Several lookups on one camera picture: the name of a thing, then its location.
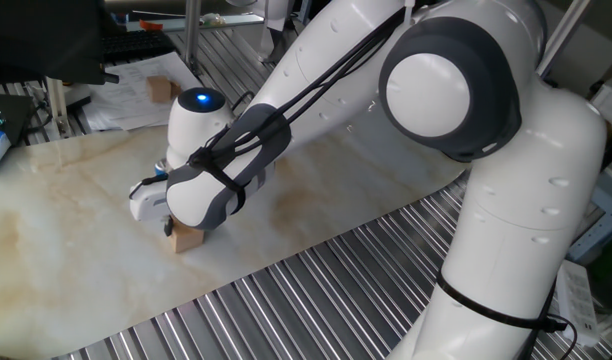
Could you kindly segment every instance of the small wooden block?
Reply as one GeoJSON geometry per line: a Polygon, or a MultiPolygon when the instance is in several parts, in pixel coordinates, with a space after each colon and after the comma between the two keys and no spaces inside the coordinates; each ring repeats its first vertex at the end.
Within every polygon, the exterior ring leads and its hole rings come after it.
{"type": "Polygon", "coordinates": [[[171,90],[170,90],[170,98],[171,99],[176,98],[177,96],[179,96],[183,92],[182,91],[182,87],[178,83],[176,83],[174,81],[170,82],[170,87],[171,87],[171,90]]]}
{"type": "Polygon", "coordinates": [[[173,219],[173,233],[168,237],[175,254],[183,253],[204,244],[204,232],[195,230],[173,219]]]}
{"type": "Polygon", "coordinates": [[[166,76],[150,76],[146,78],[146,91],[150,101],[167,103],[170,101],[171,83],[166,76]]]}

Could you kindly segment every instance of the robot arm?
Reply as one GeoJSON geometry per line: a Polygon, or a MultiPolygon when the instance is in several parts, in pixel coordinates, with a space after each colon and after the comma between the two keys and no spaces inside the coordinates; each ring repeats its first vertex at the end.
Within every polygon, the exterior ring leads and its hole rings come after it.
{"type": "Polygon", "coordinates": [[[232,126],[221,95],[180,96],[166,200],[186,225],[216,228],[278,157],[343,124],[379,90],[412,140],[473,162],[431,302],[393,356],[511,359],[540,326],[590,200],[604,124],[534,74],[544,24],[532,0],[417,5],[411,26],[404,0],[332,2],[232,126]]]}

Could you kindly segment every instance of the keyboard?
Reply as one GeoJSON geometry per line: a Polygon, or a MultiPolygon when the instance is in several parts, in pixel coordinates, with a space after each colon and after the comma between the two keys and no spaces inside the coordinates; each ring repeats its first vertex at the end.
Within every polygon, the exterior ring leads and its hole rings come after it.
{"type": "Polygon", "coordinates": [[[102,38],[105,61],[135,60],[177,51],[162,31],[130,31],[102,38]]]}

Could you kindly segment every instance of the white paper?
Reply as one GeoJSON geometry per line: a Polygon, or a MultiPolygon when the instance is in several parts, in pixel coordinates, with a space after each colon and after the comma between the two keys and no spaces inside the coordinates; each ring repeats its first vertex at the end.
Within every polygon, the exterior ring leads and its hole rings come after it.
{"type": "Polygon", "coordinates": [[[162,126],[168,125],[169,112],[160,112],[156,114],[136,116],[133,118],[125,118],[118,120],[108,120],[102,112],[93,104],[86,104],[82,107],[82,111],[86,116],[88,125],[93,131],[104,130],[133,130],[146,126],[162,126]]]}
{"type": "Polygon", "coordinates": [[[174,52],[136,63],[110,67],[106,72],[118,75],[119,84],[91,86],[92,104],[106,120],[117,121],[116,125],[124,130],[161,123],[162,115],[165,114],[167,118],[170,113],[172,101],[167,104],[154,104],[150,101],[146,91],[147,77],[166,76],[169,80],[178,83],[182,90],[201,86],[174,52]]]}

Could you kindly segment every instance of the marble surface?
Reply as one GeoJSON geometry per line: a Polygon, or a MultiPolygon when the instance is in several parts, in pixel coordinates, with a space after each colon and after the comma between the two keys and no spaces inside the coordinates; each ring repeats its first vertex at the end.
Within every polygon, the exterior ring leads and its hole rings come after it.
{"type": "Polygon", "coordinates": [[[172,252],[137,223],[128,189],[166,129],[14,149],[0,164],[0,354],[45,359],[204,295],[418,200],[464,169],[381,110],[277,162],[275,177],[204,246],[172,252]]]}

